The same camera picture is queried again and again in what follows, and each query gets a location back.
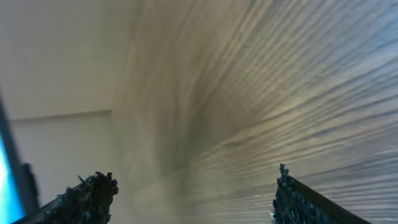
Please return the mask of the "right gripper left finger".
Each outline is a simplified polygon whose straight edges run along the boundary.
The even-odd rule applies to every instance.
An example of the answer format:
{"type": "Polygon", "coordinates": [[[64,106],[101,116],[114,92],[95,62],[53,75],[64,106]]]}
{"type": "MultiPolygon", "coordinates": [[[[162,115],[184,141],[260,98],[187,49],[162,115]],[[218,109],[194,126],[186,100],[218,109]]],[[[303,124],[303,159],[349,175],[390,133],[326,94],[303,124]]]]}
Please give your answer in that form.
{"type": "Polygon", "coordinates": [[[12,224],[107,224],[111,219],[110,206],[119,192],[113,174],[96,171],[80,179],[76,187],[68,187],[64,194],[12,224]]]}

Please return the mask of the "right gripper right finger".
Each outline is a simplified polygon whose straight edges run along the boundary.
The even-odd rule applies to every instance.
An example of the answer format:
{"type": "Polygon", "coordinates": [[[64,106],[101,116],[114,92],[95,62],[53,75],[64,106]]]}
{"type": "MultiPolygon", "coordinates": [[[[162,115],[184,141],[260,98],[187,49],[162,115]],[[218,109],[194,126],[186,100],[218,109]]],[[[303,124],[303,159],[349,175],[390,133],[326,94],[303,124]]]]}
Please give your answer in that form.
{"type": "Polygon", "coordinates": [[[272,201],[276,224],[370,224],[289,175],[279,167],[277,191],[272,201]]]}

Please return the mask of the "Samsung Galaxy smartphone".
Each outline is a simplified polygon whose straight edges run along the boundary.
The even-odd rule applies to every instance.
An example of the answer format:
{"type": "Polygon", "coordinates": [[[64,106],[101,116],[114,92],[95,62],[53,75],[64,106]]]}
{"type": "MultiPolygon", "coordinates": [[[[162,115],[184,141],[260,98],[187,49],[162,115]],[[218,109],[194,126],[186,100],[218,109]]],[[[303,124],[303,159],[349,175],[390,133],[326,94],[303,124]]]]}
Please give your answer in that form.
{"type": "Polygon", "coordinates": [[[39,210],[39,193],[28,163],[20,160],[4,106],[1,105],[1,224],[39,210]]]}

